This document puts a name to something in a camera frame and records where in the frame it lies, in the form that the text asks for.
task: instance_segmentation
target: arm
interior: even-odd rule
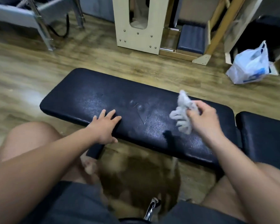
[[[246,210],[258,224],[280,224],[280,185],[224,136],[214,108],[195,102],[202,115],[187,111],[193,127],[216,154]]]
[[[0,163],[0,223],[18,223],[62,178],[71,164],[95,143],[117,142],[111,136],[121,117],[115,110],[67,137]]]

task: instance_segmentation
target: person's left hand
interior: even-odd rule
[[[86,129],[92,129],[92,132],[97,136],[97,143],[106,145],[109,143],[117,143],[118,140],[112,137],[112,131],[116,124],[121,120],[121,116],[116,116],[111,119],[115,114],[115,110],[109,112],[106,116],[106,110],[103,109],[100,116],[94,116],[92,122],[86,127]]]

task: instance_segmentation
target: hand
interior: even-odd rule
[[[222,136],[224,137],[216,109],[203,101],[194,102],[202,111],[202,114],[199,115],[194,110],[187,110],[187,115],[191,119],[193,128],[198,132],[203,141],[210,145],[214,140],[221,139]]]
[[[109,112],[106,116],[106,110],[103,109],[100,116],[94,116],[92,122],[86,127],[86,129],[92,129],[92,132],[97,136],[97,143],[106,145],[109,143],[117,143],[118,140],[112,137],[112,131],[116,124],[121,120],[121,116],[116,116],[111,119],[115,114],[115,110]]]

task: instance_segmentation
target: forearm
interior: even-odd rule
[[[28,214],[95,142],[96,137],[82,129],[1,163],[0,223],[17,223]]]
[[[227,138],[212,141],[220,165],[256,223],[280,224],[280,185]]]

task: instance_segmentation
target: black bench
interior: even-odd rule
[[[280,169],[280,121],[250,112],[236,115],[243,151],[254,162]]]
[[[102,109],[116,109],[122,120],[114,136],[143,147],[197,164],[219,169],[218,160],[193,132],[178,131],[169,118],[177,106],[178,93],[96,71],[77,68],[69,73],[41,102],[41,110],[82,126]],[[205,101],[216,108],[226,137],[237,144],[231,108]]]

